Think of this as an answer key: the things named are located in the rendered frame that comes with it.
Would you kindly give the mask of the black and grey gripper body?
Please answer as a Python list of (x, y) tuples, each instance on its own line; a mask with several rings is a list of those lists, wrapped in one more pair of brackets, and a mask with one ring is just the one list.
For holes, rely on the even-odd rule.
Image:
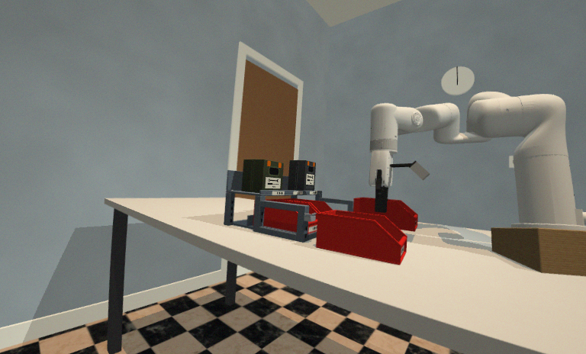
[(370, 150), (370, 153), (372, 153), (369, 171), (370, 186), (375, 187), (378, 169), (382, 171), (382, 185), (385, 187), (392, 186), (393, 168), (390, 167), (390, 164), (393, 164), (393, 154), (397, 152), (397, 150), (390, 149)]

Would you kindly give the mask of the grey metal shelf rack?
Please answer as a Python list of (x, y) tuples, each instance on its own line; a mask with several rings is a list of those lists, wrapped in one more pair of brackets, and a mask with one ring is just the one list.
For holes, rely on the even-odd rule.
[[(307, 234), (308, 222), (316, 220), (316, 213), (309, 214), (309, 205), (291, 204), (277, 201), (265, 201), (266, 196), (283, 196), (290, 195), (291, 198), (297, 198), (298, 195), (315, 195), (315, 201), (325, 201), (328, 203), (348, 204), (348, 210), (353, 212), (353, 201), (335, 198), (322, 198), (322, 191), (289, 191), (288, 176), (283, 176), (282, 190), (259, 190), (259, 193), (241, 191), (243, 172), (227, 170), (227, 188), (224, 210), (224, 225), (235, 225), (252, 229), (253, 232), (263, 233), (266, 235), (280, 237), (287, 240), (306, 242), (317, 238), (317, 231)], [(247, 220), (233, 221), (235, 193), (243, 195), (255, 195), (254, 220), (253, 215), (247, 215)], [(255, 193), (255, 194), (253, 194)], [(287, 211), (298, 212), (297, 233), (280, 230), (272, 227), (263, 226), (265, 208), (275, 208)], [(247, 224), (246, 224), (247, 221)]]

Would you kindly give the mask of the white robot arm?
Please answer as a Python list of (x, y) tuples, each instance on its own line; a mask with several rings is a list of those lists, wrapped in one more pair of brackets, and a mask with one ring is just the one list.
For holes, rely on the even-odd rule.
[(586, 212), (575, 207), (565, 119), (564, 101), (548, 94), (478, 93), (468, 103), (465, 133), (459, 132), (460, 113), (452, 103), (415, 109), (385, 103), (371, 110), (370, 150), (398, 151), (398, 135), (428, 130), (442, 144), (524, 137), (514, 151), (520, 223), (511, 227), (586, 231)]

